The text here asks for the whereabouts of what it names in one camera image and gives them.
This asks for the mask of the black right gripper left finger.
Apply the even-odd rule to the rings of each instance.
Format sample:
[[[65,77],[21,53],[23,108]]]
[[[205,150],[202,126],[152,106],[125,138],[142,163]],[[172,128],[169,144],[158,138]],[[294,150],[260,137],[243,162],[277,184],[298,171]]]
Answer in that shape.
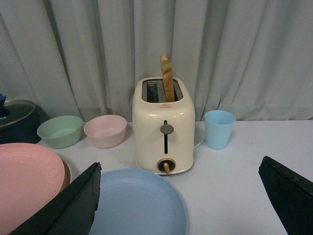
[[[100,163],[93,163],[12,235],[87,235],[100,197]]]

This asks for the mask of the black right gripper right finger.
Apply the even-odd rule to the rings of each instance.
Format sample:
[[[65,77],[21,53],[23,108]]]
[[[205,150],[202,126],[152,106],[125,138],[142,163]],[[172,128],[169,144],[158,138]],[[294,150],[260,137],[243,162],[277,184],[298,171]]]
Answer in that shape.
[[[289,235],[313,233],[313,183],[265,156],[259,175],[268,198]]]

